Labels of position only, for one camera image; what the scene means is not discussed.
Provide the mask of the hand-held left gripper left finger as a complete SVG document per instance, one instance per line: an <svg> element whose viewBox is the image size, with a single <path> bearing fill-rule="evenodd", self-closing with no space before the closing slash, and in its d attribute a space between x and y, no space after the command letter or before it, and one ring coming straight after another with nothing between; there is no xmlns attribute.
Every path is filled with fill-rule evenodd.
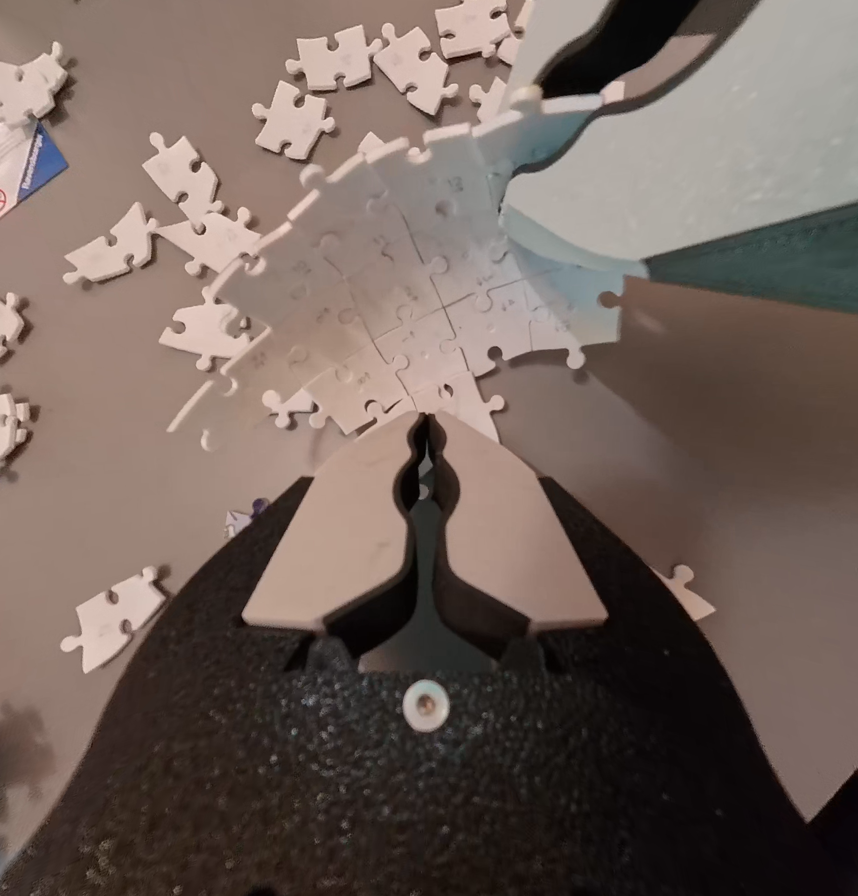
<svg viewBox="0 0 858 896"><path fill-rule="evenodd" d="M419 430L406 411L319 467L242 611L262 628L384 641L412 616Z"/></svg>

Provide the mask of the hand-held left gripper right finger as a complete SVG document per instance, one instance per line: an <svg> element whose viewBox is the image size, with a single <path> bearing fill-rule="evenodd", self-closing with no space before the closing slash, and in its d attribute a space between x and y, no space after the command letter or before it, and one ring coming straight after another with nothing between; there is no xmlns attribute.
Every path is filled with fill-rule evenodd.
<svg viewBox="0 0 858 896"><path fill-rule="evenodd" d="M431 417L431 447L445 627L502 658L514 641L603 624L607 609L534 470L446 412Z"/></svg>

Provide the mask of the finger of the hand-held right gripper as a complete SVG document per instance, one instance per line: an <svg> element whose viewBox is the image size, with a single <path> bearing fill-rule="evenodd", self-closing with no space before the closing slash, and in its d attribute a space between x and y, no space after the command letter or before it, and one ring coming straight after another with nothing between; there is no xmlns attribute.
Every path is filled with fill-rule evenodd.
<svg viewBox="0 0 858 896"><path fill-rule="evenodd" d="M650 61L698 1L536 2L508 95L537 85L546 98L594 94Z"/></svg>
<svg viewBox="0 0 858 896"><path fill-rule="evenodd" d="M684 80L515 176L502 223L603 267L855 205L858 1L767 1Z"/></svg>

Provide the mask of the colourful printed puzzle piece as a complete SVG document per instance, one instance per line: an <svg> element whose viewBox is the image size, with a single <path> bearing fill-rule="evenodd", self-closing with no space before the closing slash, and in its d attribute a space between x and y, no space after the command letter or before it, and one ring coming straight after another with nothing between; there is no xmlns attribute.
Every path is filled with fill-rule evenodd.
<svg viewBox="0 0 858 896"><path fill-rule="evenodd" d="M223 525L223 536L226 540L233 539L262 512L269 507L270 502L266 498L256 498L249 511L230 510L226 513Z"/></svg>

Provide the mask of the scatter of white pieces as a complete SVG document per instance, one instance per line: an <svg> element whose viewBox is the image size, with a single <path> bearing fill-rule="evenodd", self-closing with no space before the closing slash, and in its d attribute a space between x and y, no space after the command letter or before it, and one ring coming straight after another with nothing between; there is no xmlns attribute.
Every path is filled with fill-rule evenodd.
<svg viewBox="0 0 858 896"><path fill-rule="evenodd" d="M461 2L437 10L441 56L434 53L431 40L420 28L396 36L390 23L383 25L381 37L368 36L362 22L341 29L333 38L300 37L300 58L286 62L294 80L281 78L271 104L256 103L252 108L260 122L255 142L264 151L285 152L290 160L308 161L321 134L335 128L322 95L340 84L356 89L369 83L376 65L414 107L436 118L440 104L457 96L457 85L446 82L448 62L459 56L493 56L502 40L504 44L510 40L506 6L507 2ZM30 125L59 105L56 95L70 77L64 71L64 56L62 45L55 42L31 62L0 62L0 123L11 129ZM64 263L70 270L64 280L68 287L81 281L92 287L145 267L152 260L157 238L186 252L186 270L199 278L206 269L219 273L218 268L233 252L251 249L261 238L251 230L248 210L240 207L235 218L224 212L216 196L219 178L187 137L180 136L170 145L164 134L150 137L154 154L143 168L182 212L183 219L162 226L142 204L134 204L108 234L66 254ZM637 276L647 276L648 270L645 261L592 266L597 267ZM197 310L202 301L203 293L199 305L179 309L174 321L181 331L167 328L161 342L199 355L199 367L208 371L215 359L228 359L231 337L251 340L263 326L236 311ZM85 671L109 662L129 642L131 631L154 613L164 592L156 587L153 575L154 568L144 570L111 590L105 589L78 610L80 638L69 637L63 646L70 650L88 645L89 649L84 648Z"/></svg>

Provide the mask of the bowl-shaped assembled puzzle section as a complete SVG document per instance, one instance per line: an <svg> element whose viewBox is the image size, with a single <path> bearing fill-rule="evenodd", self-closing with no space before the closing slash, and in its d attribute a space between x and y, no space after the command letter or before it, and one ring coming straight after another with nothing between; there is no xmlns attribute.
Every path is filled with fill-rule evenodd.
<svg viewBox="0 0 858 896"><path fill-rule="evenodd" d="M344 433L393 412L443 409L491 438L503 399L482 400L491 353L513 360L621 336L617 269L532 250L504 228L503 195L519 168L564 147L603 105L599 94L516 92L485 123L446 126L359 151L331 174L301 174L304 198L253 248L218 268L197 310L236 311L263 326L231 337L226 363L167 431L214 451L243 427L312 411Z"/></svg>

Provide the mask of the white instruction leaflet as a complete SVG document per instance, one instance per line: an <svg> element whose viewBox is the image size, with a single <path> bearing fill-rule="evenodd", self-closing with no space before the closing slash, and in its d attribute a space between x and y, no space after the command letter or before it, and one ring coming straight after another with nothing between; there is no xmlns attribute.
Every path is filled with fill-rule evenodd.
<svg viewBox="0 0 858 896"><path fill-rule="evenodd" d="M16 129L0 123L0 220L68 167L43 122Z"/></svg>

